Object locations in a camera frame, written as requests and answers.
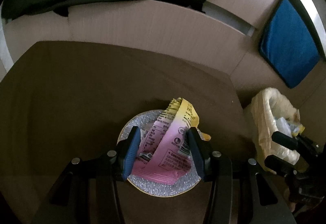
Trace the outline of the white-lined trash bin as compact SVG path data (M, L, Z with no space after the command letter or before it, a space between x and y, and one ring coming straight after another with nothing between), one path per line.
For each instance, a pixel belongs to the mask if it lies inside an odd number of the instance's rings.
M251 103L244 109L248 124L249 138L256 148L256 159L262 168L272 172L264 164L269 155L275 155L282 160L295 165L300 154L272 140L273 132L283 132L286 136L294 137L291 125L298 127L297 134L303 132L300 121L300 111L295 108L285 95L276 88L265 88L256 94Z

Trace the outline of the blue cloth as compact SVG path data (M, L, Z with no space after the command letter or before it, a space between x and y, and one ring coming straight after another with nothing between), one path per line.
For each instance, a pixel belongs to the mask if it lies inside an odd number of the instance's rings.
M290 89L320 60L307 26L289 0L277 4L262 31L258 51Z

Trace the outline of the pink yellow snack bag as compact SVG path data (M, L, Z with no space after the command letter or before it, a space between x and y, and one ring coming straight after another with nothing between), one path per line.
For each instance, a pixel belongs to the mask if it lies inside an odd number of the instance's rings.
M141 140L132 174L161 184L174 184L192 167L186 132L199 116L186 99L172 99Z

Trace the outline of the brown cardboard panel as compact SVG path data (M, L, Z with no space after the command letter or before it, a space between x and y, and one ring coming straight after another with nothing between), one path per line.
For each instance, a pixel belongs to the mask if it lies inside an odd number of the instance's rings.
M281 0L208 0L209 14L166 2L143 0L77 5L68 16L22 16L1 25L1 75L39 41L93 42L141 49L188 61L231 78L248 104L275 87L311 126L325 118L325 62L319 61L295 88L287 88L258 54L259 37Z

